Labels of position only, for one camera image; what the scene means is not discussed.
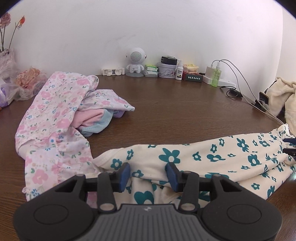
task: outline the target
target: floral fabric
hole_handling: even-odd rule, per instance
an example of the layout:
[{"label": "floral fabric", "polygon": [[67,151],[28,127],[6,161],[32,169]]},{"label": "floral fabric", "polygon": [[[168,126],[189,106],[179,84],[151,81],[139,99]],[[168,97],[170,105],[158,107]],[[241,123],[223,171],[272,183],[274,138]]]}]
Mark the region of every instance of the floral fabric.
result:
[{"label": "floral fabric", "polygon": [[16,151],[25,159],[27,200],[78,173],[97,175],[89,142],[70,126],[75,112],[118,103],[122,111],[134,110],[113,91],[95,90],[98,83],[94,75],[55,72],[27,110],[15,135]]},{"label": "floral fabric", "polygon": [[[166,177],[165,165],[176,164],[180,171],[193,171],[201,177],[220,174],[258,196],[267,199],[295,170],[296,161],[282,152],[293,148],[283,142],[288,125],[269,133],[241,134],[181,145],[134,145],[109,150],[93,160],[98,169],[118,170],[124,162],[131,166],[131,178],[123,193],[116,193],[122,203],[162,204],[180,202],[182,193],[174,193]],[[203,207],[208,192],[200,192]]]}]

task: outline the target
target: light blue fabric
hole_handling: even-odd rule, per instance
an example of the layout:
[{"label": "light blue fabric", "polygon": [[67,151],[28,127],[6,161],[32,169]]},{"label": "light blue fabric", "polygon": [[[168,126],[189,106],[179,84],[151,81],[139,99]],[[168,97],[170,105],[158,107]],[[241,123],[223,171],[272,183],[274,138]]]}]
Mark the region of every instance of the light blue fabric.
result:
[{"label": "light blue fabric", "polygon": [[104,115],[102,118],[95,122],[93,126],[83,127],[80,129],[80,133],[84,137],[90,137],[93,133],[99,133],[104,130],[110,123],[114,110],[104,109]]}]

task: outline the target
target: wooden table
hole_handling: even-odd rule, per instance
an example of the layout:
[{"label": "wooden table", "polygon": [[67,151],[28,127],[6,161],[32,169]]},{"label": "wooden table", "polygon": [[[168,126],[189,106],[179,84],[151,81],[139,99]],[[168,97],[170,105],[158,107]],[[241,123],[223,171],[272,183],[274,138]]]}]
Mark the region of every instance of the wooden table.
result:
[{"label": "wooden table", "polygon": [[[93,157],[134,144],[192,143],[242,133],[269,132],[279,124],[240,100],[205,83],[162,78],[99,76],[99,88],[113,89],[135,112],[112,119],[88,138]],[[12,226],[15,209],[25,202],[24,160],[15,151],[16,129],[32,103],[13,102],[0,111],[0,241],[18,240]],[[281,212],[277,241],[296,240],[296,173],[268,199]]]}]

